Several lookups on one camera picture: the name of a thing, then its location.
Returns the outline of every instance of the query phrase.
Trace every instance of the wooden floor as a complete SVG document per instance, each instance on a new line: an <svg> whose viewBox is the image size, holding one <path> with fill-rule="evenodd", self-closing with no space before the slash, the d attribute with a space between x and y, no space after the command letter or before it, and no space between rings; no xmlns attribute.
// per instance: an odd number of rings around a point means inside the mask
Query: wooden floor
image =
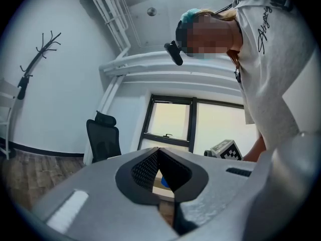
<svg viewBox="0 0 321 241"><path fill-rule="evenodd" d="M8 194L27 210L31 210L41 196L82 167L83 158L43 156L19 150L9 160L0 157L0 173ZM174 203L162 201L159 211L172 225Z"/></svg>

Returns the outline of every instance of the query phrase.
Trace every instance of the black baseboard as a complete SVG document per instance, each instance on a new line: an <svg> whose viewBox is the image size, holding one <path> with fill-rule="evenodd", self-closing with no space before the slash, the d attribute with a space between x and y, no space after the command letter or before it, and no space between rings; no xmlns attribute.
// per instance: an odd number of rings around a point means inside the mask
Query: black baseboard
<svg viewBox="0 0 321 241"><path fill-rule="evenodd" d="M0 143L4 144L5 139L0 137ZM37 148L33 148L33 147L26 147L26 146L19 145L14 142L11 142L11 141L9 141L9 147L15 148L17 150L21 150L24 152L33 153L33 154L40 154L40 155L57 156L57 157L84 157L84 154L47 151L47 150L37 149Z"/></svg>

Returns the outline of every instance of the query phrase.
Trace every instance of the white device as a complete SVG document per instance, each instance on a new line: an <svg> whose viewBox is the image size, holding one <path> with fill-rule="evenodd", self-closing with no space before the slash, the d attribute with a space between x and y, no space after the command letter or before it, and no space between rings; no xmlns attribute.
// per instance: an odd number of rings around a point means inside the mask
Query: white device
<svg viewBox="0 0 321 241"><path fill-rule="evenodd" d="M76 190L49 218L47 225L61 234L67 232L81 207L88 198L88 194L82 190Z"/></svg>
<svg viewBox="0 0 321 241"><path fill-rule="evenodd" d="M242 161L243 156L240 153L234 140L226 139L211 148L212 157Z"/></svg>

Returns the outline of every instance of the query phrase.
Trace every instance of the person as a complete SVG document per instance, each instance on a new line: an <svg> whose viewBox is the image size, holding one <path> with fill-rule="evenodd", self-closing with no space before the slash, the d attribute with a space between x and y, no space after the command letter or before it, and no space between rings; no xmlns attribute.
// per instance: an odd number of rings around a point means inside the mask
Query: person
<svg viewBox="0 0 321 241"><path fill-rule="evenodd" d="M189 56L226 53L235 64L246 124L259 130L245 161L256 162L263 151L298 134L282 95L318 46L295 7L289 12L262 3L219 14L191 9L181 17L176 42Z"/></svg>

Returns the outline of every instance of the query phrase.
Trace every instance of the black window frame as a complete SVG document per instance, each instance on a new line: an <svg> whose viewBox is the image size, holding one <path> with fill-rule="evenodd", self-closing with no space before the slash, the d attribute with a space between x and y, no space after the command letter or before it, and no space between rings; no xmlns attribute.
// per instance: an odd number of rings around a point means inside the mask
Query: black window frame
<svg viewBox="0 0 321 241"><path fill-rule="evenodd" d="M155 103L173 103L173 104L185 104L190 106L190 115L189 115L189 125L188 125L188 133L187 140L173 139L170 137L160 137L157 135L147 133L149 122L151 118L151 113L153 110L153 106ZM233 108L244 109L244 106L241 104L222 102L222 101L213 101L207 99L198 99L196 97L180 97L180 96L168 96L168 95L154 95L152 94L149 100L144 124L141 130L139 143L137 150L140 150L142 140L148 139L156 142L161 142L165 144L188 147L189 152L194 151L194 143L195 143L195 134L196 134L196 119L197 119L197 103L206 103L220 106L227 106Z"/></svg>

